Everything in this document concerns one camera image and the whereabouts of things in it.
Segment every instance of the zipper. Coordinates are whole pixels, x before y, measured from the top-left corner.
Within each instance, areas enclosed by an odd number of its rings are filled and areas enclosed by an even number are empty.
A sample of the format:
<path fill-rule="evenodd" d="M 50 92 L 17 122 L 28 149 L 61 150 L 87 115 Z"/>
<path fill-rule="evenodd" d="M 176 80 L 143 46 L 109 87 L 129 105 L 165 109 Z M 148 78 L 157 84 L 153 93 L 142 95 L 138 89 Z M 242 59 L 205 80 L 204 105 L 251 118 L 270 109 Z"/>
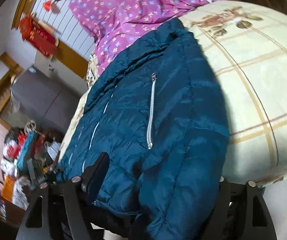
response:
<path fill-rule="evenodd" d="M 152 121 L 153 121 L 153 108 L 155 104 L 155 87 L 156 87 L 156 80 L 157 75 L 153 73 L 151 75 L 151 98 L 150 98 L 150 109 L 149 109 L 149 121 L 148 121 L 148 128 L 147 128 L 147 146 L 148 150 L 152 148 L 152 138 L 151 138 L 151 130 L 152 130 Z"/>

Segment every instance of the red ornament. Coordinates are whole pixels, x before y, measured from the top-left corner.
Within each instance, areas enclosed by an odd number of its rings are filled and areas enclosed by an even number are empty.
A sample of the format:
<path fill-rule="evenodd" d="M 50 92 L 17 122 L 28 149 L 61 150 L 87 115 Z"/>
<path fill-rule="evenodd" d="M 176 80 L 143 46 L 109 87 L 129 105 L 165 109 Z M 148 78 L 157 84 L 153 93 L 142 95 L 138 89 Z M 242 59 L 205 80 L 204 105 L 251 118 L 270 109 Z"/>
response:
<path fill-rule="evenodd" d="M 47 2 L 44 2 L 42 4 L 42 7 L 47 11 L 49 12 L 50 11 L 50 5 L 51 5 L 51 1 L 47 1 Z"/>

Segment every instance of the floral pattern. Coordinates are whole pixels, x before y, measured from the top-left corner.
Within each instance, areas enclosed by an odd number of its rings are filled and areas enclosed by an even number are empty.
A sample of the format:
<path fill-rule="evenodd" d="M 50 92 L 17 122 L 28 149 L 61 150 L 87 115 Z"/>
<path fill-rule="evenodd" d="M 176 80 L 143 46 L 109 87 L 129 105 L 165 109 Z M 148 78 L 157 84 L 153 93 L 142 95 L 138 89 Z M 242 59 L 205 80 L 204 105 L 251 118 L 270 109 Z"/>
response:
<path fill-rule="evenodd" d="M 213 0 L 72 0 L 74 16 L 95 38 L 98 74 L 127 46 L 163 22 Z"/>

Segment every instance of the zipper pull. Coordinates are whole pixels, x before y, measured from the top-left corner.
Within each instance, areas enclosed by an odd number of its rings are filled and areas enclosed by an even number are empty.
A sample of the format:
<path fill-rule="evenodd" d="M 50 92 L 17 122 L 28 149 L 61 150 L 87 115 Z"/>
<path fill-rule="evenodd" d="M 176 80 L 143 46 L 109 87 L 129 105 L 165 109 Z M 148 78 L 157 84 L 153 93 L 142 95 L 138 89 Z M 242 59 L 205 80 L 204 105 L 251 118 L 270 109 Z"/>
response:
<path fill-rule="evenodd" d="M 151 75 L 151 81 L 152 82 L 155 82 L 157 80 L 157 74 L 156 73 L 153 73 L 152 75 Z"/>

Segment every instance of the white paneled wall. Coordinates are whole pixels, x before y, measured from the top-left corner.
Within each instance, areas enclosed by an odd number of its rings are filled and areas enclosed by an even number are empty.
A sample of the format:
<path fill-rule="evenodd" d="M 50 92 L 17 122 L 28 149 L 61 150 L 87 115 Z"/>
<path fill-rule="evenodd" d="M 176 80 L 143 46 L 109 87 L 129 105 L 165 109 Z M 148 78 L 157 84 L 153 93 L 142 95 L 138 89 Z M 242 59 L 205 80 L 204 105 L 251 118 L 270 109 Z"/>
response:
<path fill-rule="evenodd" d="M 57 7 L 60 10 L 58 14 L 52 11 L 47 12 L 42 7 L 42 4 L 46 1 L 49 0 L 36 0 L 33 12 L 37 14 L 37 18 L 55 28 L 57 30 L 56 35 L 61 41 L 70 46 L 86 60 L 89 60 L 90 54 L 95 47 L 94 39 L 81 27 L 68 8 L 68 4 L 71 0 L 61 0 L 57 2 Z"/>

